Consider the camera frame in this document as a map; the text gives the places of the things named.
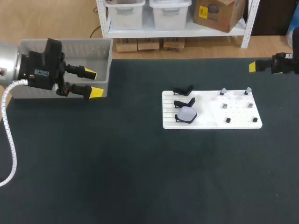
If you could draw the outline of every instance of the wooden floor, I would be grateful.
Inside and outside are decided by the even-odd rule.
[[[89,38],[100,25],[93,12],[96,0],[3,0],[0,7],[0,40],[17,44],[22,39]],[[100,38],[98,29],[93,38]],[[114,58],[190,59],[219,57],[270,57],[292,52],[284,36],[254,36],[249,47],[241,49],[242,37],[187,38],[181,53],[116,53]]]

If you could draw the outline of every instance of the brown box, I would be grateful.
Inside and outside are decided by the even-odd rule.
[[[137,39],[136,38],[122,38],[116,40],[117,52],[136,52],[137,51]]]
[[[246,0],[196,0],[194,22],[230,32],[242,18]]]
[[[139,38],[138,50],[156,50],[160,49],[159,38]]]
[[[185,38],[184,37],[171,37],[164,38],[163,43],[164,48],[184,48],[185,47]]]

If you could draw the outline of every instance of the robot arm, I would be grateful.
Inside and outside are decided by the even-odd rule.
[[[292,35],[293,54],[278,53],[268,60],[256,60],[249,65],[249,72],[265,71],[271,68],[271,73],[299,74],[299,27],[295,28]]]
[[[30,51],[27,55],[20,54],[14,45],[0,44],[0,53],[0,85],[25,79],[31,87],[45,90],[54,87],[59,96],[67,97],[71,92],[90,99],[103,94],[103,89],[64,82],[65,72],[93,80],[97,73],[84,66],[66,65],[60,41],[48,39],[43,53]]]

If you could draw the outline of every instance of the black clip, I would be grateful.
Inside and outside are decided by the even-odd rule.
[[[174,101],[174,108],[182,108],[183,106],[192,107],[194,103],[195,103],[195,97],[193,97],[188,104],[183,103],[183,102],[178,101],[178,100],[175,100]]]
[[[190,121],[181,120],[180,118],[178,118],[178,115],[177,115],[177,114],[176,114],[174,117],[175,117],[175,119],[176,119],[176,122],[191,124],[191,123],[195,120],[195,118],[197,117],[197,113],[196,113],[196,115],[194,116],[194,118],[193,118],[192,120],[190,120]]]
[[[186,89],[173,88],[173,94],[174,95],[183,95],[183,96],[187,97],[187,96],[189,96],[189,94],[192,92],[193,89],[194,89],[193,85],[189,85]]]

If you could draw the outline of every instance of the dark mat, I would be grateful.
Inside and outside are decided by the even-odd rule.
[[[12,100],[3,224],[298,224],[299,76],[253,59],[113,60],[108,97]],[[259,130],[164,130],[161,93],[253,90]],[[0,177],[10,150],[0,128]]]

